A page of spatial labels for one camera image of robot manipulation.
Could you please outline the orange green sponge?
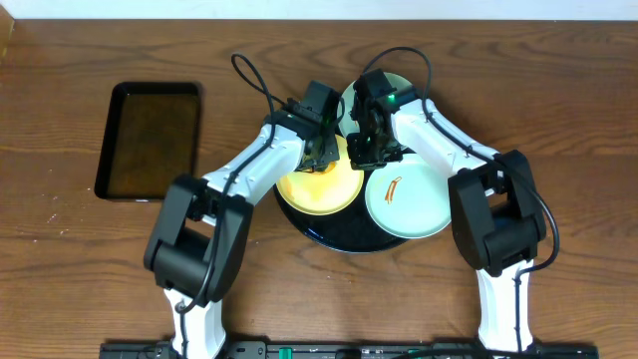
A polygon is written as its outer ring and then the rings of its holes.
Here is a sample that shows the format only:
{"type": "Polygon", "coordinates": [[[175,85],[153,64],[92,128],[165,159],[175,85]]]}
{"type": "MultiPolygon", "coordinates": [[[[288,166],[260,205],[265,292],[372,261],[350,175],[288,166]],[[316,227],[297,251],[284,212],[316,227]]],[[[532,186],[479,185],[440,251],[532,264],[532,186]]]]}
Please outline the orange green sponge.
{"type": "Polygon", "coordinates": [[[325,175],[325,174],[328,174],[331,171],[333,171],[335,167],[336,167],[336,163],[335,162],[331,162],[331,163],[328,163],[326,166],[315,166],[315,167],[311,168],[308,171],[308,173],[309,174],[325,175]]]}

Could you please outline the yellow plate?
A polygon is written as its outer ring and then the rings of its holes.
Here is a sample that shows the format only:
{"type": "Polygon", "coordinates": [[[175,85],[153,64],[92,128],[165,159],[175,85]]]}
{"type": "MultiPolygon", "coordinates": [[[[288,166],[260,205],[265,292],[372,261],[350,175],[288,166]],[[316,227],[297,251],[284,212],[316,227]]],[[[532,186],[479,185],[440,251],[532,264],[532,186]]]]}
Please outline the yellow plate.
{"type": "Polygon", "coordinates": [[[276,189],[294,209],[328,215],[347,207],[359,194],[364,172],[351,168],[346,140],[336,136],[336,142],[340,159],[325,172],[294,172],[277,182],[276,189]]]}

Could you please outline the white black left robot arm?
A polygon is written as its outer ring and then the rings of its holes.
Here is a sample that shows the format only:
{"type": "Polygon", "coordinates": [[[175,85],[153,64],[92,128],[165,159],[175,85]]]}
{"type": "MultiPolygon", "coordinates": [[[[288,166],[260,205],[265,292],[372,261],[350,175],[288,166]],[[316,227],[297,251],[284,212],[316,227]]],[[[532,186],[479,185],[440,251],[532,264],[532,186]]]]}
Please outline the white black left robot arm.
{"type": "Polygon", "coordinates": [[[256,139],[222,168],[169,186],[144,254],[172,309],[173,358],[215,358],[226,332],[222,299],[240,269],[254,208],[282,177],[316,163],[341,118],[277,111],[256,139]]]}

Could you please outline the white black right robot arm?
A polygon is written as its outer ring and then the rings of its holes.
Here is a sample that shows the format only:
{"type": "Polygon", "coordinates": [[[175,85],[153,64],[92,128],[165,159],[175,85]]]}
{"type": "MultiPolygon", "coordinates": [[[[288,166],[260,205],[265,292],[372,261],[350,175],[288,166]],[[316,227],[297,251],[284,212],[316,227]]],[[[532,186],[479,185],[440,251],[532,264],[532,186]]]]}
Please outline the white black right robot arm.
{"type": "Polygon", "coordinates": [[[386,166],[386,153],[409,149],[446,181],[444,198],[453,238],[477,272],[478,339],[491,351],[525,352],[527,288],[537,247],[555,223],[537,193],[529,162],[518,151],[500,154],[446,119],[430,99],[386,95],[346,104],[358,129],[348,137],[356,167],[386,166]]]}

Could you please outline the round black serving tray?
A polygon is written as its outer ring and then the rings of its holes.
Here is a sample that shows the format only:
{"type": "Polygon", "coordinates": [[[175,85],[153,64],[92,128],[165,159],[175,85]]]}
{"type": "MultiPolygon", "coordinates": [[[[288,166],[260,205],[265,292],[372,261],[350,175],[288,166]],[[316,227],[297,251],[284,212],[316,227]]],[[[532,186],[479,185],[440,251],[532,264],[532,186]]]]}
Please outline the round black serving tray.
{"type": "Polygon", "coordinates": [[[277,202],[287,219],[304,235],[326,247],[351,253],[383,251],[410,239],[399,238],[379,227],[366,208],[365,189],[372,171],[364,172],[363,186],[357,197],[344,209],[328,215],[311,215],[287,204],[276,185],[277,202]]]}

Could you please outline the black rectangular water tray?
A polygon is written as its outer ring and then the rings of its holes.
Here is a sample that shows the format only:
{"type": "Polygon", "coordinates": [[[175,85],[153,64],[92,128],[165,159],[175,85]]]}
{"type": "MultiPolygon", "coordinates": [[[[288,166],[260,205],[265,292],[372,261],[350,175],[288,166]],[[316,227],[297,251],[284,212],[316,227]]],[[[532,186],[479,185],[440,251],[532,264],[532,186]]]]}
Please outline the black rectangular water tray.
{"type": "Polygon", "coordinates": [[[94,193],[106,200],[162,200],[195,170],[201,93],[197,82],[121,82],[113,87],[94,193]]]}

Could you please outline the top mint green plate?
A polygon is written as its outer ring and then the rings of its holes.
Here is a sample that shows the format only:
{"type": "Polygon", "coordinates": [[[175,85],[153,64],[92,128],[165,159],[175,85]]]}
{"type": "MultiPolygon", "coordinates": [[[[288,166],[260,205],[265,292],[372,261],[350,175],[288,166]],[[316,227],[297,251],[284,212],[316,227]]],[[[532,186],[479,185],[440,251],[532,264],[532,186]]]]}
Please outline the top mint green plate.
{"type": "MultiPolygon", "coordinates": [[[[410,81],[398,74],[385,72],[384,75],[389,80],[390,84],[397,90],[402,90],[412,86],[410,81]]],[[[344,113],[344,116],[338,125],[340,134],[343,138],[346,138],[350,134],[360,132],[358,123],[353,120],[351,115],[355,99],[354,84],[355,82],[352,82],[342,93],[343,106],[339,106],[337,111],[338,115],[344,113]]]]}

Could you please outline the mint green plate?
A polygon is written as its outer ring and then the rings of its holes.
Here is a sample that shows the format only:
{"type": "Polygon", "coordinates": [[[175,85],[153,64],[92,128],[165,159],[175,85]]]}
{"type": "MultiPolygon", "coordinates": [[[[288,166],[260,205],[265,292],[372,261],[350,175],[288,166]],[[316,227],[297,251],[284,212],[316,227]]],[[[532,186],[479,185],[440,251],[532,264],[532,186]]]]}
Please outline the mint green plate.
{"type": "Polygon", "coordinates": [[[365,204],[374,222],[399,238],[432,236],[451,223],[447,180],[416,154],[372,171],[365,204]]]}
{"type": "MultiPolygon", "coordinates": [[[[385,72],[384,75],[389,80],[390,84],[397,90],[402,90],[412,86],[410,81],[398,74],[385,72]]],[[[358,123],[353,120],[351,115],[355,99],[354,84],[355,82],[352,82],[342,93],[343,106],[339,106],[337,111],[338,115],[344,113],[344,116],[338,125],[340,134],[343,138],[346,138],[350,134],[360,132],[358,123]]]]}

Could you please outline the lower mint green plate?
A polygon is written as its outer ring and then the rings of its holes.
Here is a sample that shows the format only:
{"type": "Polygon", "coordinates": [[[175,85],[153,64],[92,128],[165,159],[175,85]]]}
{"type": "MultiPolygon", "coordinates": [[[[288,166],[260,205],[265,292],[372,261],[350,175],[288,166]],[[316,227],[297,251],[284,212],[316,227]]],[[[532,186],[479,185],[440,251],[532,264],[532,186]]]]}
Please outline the lower mint green plate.
{"type": "Polygon", "coordinates": [[[451,223],[447,180],[416,154],[372,171],[365,204],[374,222],[399,238],[432,236],[451,223]]]}

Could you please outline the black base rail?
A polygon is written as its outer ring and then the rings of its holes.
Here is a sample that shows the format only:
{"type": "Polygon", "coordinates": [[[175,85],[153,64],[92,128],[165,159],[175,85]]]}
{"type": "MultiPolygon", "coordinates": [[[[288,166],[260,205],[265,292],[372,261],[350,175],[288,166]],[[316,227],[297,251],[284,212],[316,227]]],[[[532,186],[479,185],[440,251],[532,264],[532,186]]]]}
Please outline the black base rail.
{"type": "MultiPolygon", "coordinates": [[[[168,342],[104,343],[100,359],[174,359],[179,355],[168,342]]],[[[536,345],[523,352],[495,352],[477,343],[432,345],[294,344],[236,341],[226,344],[217,359],[396,359],[396,358],[572,358],[594,359],[598,349],[589,345],[536,345]]]]}

